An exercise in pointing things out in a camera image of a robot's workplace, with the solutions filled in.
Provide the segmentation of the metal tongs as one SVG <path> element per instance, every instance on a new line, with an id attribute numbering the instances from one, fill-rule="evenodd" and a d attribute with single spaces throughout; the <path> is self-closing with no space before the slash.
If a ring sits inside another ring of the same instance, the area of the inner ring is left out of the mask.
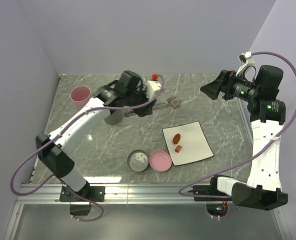
<path id="1" fill-rule="evenodd" d="M 159 110 L 159 109 L 165 109 L 165 108 L 172 108 L 171 104 L 170 104 L 170 101 L 173 100 L 173 99 L 177 99 L 175 97 L 169 97 L 167 99 L 167 102 L 160 102 L 160 103 L 155 103 L 152 107 L 152 110 Z M 134 112 L 134 110 L 127 110 L 125 113 L 124 113 L 124 117 L 128 118 L 128 117 L 131 117 L 131 116 L 135 116 L 136 113 Z"/>

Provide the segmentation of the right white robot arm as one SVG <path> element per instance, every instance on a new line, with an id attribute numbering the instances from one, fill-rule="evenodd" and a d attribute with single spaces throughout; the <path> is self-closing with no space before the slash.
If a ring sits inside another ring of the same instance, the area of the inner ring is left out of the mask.
<path id="1" fill-rule="evenodd" d="M 262 65 L 253 81 L 243 73 L 222 70 L 218 77 L 200 88 L 212 100 L 223 93 L 225 101 L 238 98 L 247 102 L 253 134 L 254 160 L 246 183 L 220 174 L 210 179 L 208 193 L 214 200 L 230 197 L 233 204 L 258 210 L 273 210 L 288 203 L 279 176 L 280 141 L 286 105 L 277 99 L 283 79 L 282 69 Z"/>

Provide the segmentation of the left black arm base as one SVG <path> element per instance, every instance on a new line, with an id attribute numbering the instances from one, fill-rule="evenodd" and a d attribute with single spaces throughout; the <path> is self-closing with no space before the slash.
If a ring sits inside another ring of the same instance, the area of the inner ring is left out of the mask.
<path id="1" fill-rule="evenodd" d="M 87 216 L 92 208 L 89 201 L 103 202 L 105 190 L 104 186 L 87 186 L 79 192 L 74 192 L 68 186 L 63 186 L 59 201 L 61 203 L 69 203 L 69 212 L 72 216 Z"/>

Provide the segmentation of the sushi roll piece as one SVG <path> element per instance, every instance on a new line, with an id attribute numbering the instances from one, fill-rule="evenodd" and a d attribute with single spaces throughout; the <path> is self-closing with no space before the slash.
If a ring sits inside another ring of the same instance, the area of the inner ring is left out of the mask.
<path id="1" fill-rule="evenodd" d="M 178 99 L 173 99 L 169 103 L 173 109 L 177 109 L 181 106 L 181 100 Z"/>

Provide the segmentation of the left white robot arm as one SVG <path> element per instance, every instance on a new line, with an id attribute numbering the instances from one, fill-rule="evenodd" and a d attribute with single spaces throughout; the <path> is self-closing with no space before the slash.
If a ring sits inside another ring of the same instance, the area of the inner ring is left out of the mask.
<path id="1" fill-rule="evenodd" d="M 152 114 L 153 105 L 164 87 L 164 80 L 155 74 L 143 82 L 137 73 L 125 70 L 118 80 L 100 87 L 71 119 L 48 135 L 36 137 L 38 159 L 70 189 L 77 201 L 94 197 L 90 184 L 78 172 L 70 152 L 97 124 L 116 111 L 132 110 L 139 117 Z"/>

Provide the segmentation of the brown fried food piece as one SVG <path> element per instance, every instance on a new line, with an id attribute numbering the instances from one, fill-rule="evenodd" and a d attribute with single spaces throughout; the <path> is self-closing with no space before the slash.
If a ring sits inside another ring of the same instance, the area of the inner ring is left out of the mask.
<path id="1" fill-rule="evenodd" d="M 172 139 L 172 143 L 173 143 L 174 145 L 177 145 L 177 144 L 179 143 L 180 140 L 181 140 L 181 134 L 180 134 L 180 133 L 177 133 L 177 134 L 173 137 L 173 139 Z"/>

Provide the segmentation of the small orange food piece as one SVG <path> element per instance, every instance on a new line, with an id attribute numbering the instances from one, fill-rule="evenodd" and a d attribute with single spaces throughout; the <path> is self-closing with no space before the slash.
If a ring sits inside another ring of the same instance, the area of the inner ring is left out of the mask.
<path id="1" fill-rule="evenodd" d="M 181 145 L 177 145 L 176 148 L 175 148 L 175 152 L 176 153 L 179 153 L 182 149 L 182 146 Z"/>

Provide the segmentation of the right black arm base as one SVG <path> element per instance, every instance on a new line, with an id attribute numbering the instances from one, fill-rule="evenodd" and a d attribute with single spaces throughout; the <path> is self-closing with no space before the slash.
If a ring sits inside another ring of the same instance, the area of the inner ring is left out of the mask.
<path id="1" fill-rule="evenodd" d="M 194 197 L 195 202 L 206 202 L 206 210 L 211 219 L 225 219 L 234 215 L 240 207 L 237 206 L 233 210 L 229 210 L 228 203 L 231 197 L 226 193 L 214 190 L 210 185 L 194 185 L 189 191 L 197 197 Z"/>

